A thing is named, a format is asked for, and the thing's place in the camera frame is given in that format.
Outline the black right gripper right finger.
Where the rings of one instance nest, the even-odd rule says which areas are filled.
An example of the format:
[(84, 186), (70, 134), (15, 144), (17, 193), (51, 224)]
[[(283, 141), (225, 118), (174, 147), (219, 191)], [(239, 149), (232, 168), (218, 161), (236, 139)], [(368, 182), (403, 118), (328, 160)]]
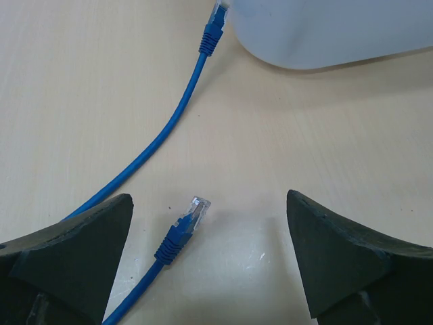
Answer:
[(432, 248), (287, 194), (290, 236), (318, 324), (431, 324)]

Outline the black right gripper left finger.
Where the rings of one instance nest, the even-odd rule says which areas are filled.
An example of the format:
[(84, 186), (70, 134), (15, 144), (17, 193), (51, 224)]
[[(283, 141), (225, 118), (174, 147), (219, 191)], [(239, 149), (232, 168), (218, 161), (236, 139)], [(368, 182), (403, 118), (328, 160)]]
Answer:
[(2, 243), (1, 323), (101, 324), (132, 215), (131, 195), (119, 194)]

